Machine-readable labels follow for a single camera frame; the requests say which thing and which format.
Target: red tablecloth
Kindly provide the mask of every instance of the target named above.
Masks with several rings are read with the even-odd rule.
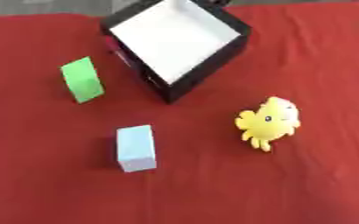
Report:
[[[0,17],[0,224],[359,224],[359,3],[229,10],[248,49],[171,106],[96,19]],[[84,56],[106,94],[78,105],[59,67]],[[233,121],[271,95],[302,127],[265,154]],[[158,169],[125,174],[111,135],[147,123]]]

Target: cube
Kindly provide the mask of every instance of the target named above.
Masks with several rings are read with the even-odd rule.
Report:
[[[250,27],[206,0],[150,0],[104,18],[102,31],[171,103],[240,53]]]
[[[89,57],[61,67],[64,80],[77,102],[87,102],[103,95],[104,90]]]
[[[154,169],[155,148],[150,125],[117,131],[117,161],[125,172]]]

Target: gray floor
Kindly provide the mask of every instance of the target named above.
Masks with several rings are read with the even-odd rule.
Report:
[[[74,12],[89,15],[107,15],[136,1],[140,0],[0,0],[0,14]],[[284,4],[341,1],[349,0],[233,0],[232,4]]]

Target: open box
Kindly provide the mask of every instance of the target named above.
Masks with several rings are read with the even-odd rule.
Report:
[[[102,20],[117,54],[174,102],[244,48],[245,23],[207,0],[143,0]]]

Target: yellow plush toy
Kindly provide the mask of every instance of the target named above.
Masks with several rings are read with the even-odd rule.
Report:
[[[299,111],[295,105],[275,96],[262,104],[258,112],[245,110],[236,118],[236,127],[245,130],[243,141],[251,138],[253,148],[263,151],[271,151],[270,141],[285,134],[292,136],[299,126]]]

